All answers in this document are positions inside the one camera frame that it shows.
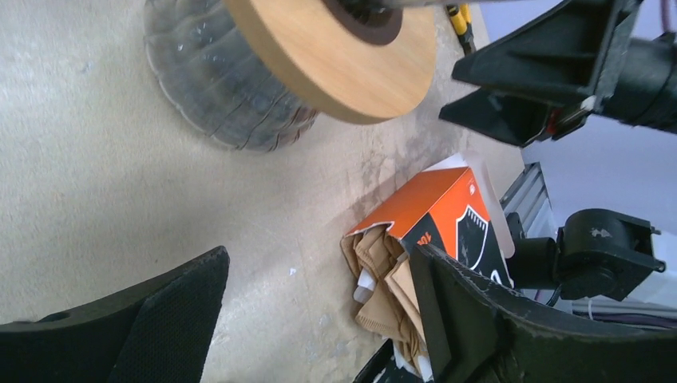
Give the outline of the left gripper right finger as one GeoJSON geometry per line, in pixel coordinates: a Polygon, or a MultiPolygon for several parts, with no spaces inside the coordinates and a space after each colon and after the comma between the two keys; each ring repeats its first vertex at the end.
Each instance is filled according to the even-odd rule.
{"type": "Polygon", "coordinates": [[[676,332],[594,322],[495,283],[432,245],[410,254],[436,382],[673,382],[676,332]]]}

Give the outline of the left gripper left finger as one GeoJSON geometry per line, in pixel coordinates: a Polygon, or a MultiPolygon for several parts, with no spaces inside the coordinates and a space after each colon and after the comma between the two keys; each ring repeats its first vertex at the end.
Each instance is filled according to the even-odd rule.
{"type": "Polygon", "coordinates": [[[230,258],[216,247],[147,281],[1,326],[3,382],[198,382],[230,258]]]}

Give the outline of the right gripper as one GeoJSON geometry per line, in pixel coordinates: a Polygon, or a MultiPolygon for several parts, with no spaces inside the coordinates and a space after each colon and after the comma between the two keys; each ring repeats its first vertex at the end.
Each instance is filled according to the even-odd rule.
{"type": "Polygon", "coordinates": [[[462,58],[456,81],[475,86],[439,118],[519,148],[559,140],[591,115],[676,131],[676,34],[632,31],[638,1],[563,1],[462,58]]]}

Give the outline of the coffee paper filter box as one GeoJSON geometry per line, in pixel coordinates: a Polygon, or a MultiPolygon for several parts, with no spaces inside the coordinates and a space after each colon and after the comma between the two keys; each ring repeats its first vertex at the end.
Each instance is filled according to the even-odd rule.
{"type": "Polygon", "coordinates": [[[506,264],[515,246],[478,152],[457,153],[419,172],[348,231],[340,246],[354,276],[367,269],[380,278],[390,270],[369,253],[379,239],[408,253],[433,245],[470,270],[515,286],[506,264]]]}

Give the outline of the wooden ring holder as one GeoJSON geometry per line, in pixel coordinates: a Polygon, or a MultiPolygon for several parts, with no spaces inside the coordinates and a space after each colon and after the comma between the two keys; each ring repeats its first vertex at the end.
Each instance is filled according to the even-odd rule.
{"type": "Polygon", "coordinates": [[[352,124],[417,108],[433,82],[433,7],[386,13],[368,26],[339,1],[227,1],[247,43],[295,95],[352,124]]]}

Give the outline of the smoky glass carafe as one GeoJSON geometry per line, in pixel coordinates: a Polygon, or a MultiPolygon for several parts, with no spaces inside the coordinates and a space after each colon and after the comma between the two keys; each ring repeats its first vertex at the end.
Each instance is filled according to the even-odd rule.
{"type": "Polygon", "coordinates": [[[191,125],[229,148],[288,146],[319,114],[259,59],[221,1],[147,1],[144,33],[164,95],[191,125]]]}

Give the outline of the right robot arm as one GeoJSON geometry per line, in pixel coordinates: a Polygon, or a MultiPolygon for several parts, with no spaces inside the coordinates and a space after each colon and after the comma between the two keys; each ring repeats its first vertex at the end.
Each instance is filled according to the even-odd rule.
{"type": "MultiPolygon", "coordinates": [[[[476,86],[443,106],[441,120],[504,144],[559,140],[599,115],[676,131],[676,35],[638,39],[638,1],[563,1],[458,61],[454,80],[476,86]]],[[[556,239],[517,242],[509,270],[522,289],[577,300],[628,296],[668,305],[675,283],[648,221],[600,208],[572,214],[556,239]]]]}

